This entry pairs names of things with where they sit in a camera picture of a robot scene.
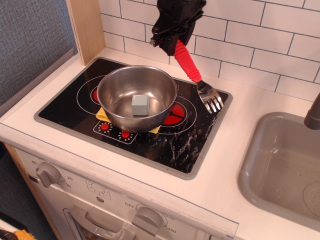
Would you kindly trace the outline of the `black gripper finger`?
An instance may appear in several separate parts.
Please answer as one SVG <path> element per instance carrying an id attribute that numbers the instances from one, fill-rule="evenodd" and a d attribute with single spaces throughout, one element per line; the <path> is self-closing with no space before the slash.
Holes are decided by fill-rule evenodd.
<path id="1" fill-rule="evenodd" d="M 176 50 L 176 45 L 179 39 L 178 34 L 163 33 L 160 35 L 161 41 L 159 47 L 168 55 L 173 56 Z"/>
<path id="2" fill-rule="evenodd" d="M 183 38 L 183 43 L 184 43 L 185 46 L 188 44 L 188 42 L 189 42 L 189 40 L 190 40 L 190 38 L 192 36 L 192 33 L 194 31 L 194 28 L 195 28 L 195 25 L 196 25 L 195 21 L 188 24 L 187 31 L 186 31 L 186 33 L 184 35 L 184 38 Z"/>

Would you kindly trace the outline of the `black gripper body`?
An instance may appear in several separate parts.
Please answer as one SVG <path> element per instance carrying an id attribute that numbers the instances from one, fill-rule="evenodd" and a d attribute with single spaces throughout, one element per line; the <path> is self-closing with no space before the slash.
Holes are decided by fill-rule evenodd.
<path id="1" fill-rule="evenodd" d="M 150 44 L 160 46 L 161 34 L 178 34 L 184 43 L 184 36 L 189 23 L 196 22 L 203 14 L 205 0 L 158 0 L 159 18 L 152 27 Z"/>

